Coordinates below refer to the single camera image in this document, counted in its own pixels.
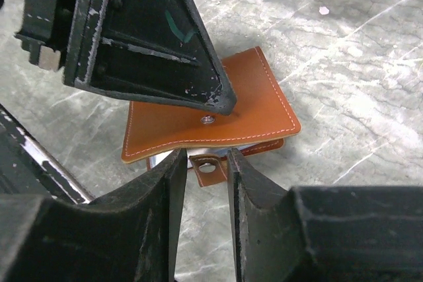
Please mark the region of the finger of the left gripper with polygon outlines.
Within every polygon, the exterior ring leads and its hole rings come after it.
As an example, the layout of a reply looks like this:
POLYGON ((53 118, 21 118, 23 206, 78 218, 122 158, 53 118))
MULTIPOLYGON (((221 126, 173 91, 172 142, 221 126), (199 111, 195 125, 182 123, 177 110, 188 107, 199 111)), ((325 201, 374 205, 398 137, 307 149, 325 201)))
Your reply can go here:
POLYGON ((237 101, 194 0, 76 0, 63 82, 223 115, 237 101))

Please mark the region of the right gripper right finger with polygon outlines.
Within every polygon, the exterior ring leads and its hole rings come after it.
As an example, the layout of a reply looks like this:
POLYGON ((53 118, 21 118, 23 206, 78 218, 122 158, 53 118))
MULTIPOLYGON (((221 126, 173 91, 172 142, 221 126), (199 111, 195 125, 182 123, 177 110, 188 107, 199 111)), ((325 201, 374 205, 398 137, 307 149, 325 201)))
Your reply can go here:
POLYGON ((421 281, 420 186, 285 190, 227 157, 238 281, 421 281))

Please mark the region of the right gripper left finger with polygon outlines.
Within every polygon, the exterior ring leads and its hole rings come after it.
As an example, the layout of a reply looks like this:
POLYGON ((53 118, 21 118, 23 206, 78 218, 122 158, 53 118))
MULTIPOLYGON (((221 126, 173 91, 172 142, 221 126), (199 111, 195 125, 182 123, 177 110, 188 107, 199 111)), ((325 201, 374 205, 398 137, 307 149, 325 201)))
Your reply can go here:
POLYGON ((2 281, 172 281, 187 154, 88 204, 1 196, 2 281))

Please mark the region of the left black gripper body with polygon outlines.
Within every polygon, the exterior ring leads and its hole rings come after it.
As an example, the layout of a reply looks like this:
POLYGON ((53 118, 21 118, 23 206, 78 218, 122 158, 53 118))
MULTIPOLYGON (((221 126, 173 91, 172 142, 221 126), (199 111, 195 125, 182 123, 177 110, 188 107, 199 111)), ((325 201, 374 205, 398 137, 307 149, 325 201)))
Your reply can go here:
POLYGON ((57 71, 65 64, 76 0, 24 0, 22 26, 15 34, 29 63, 57 71))

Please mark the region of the brown leather card holder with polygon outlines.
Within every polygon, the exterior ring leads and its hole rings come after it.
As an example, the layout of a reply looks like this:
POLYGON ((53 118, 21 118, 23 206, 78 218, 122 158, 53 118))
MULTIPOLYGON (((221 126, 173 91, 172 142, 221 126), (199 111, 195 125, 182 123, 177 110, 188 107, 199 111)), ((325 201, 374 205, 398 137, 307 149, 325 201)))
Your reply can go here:
POLYGON ((227 179, 231 148, 244 156, 278 149, 301 124, 282 92, 264 52, 254 47, 223 59, 237 95, 228 115, 146 102, 130 102, 121 158, 146 160, 152 169, 175 149, 186 149, 187 167, 201 187, 227 179))

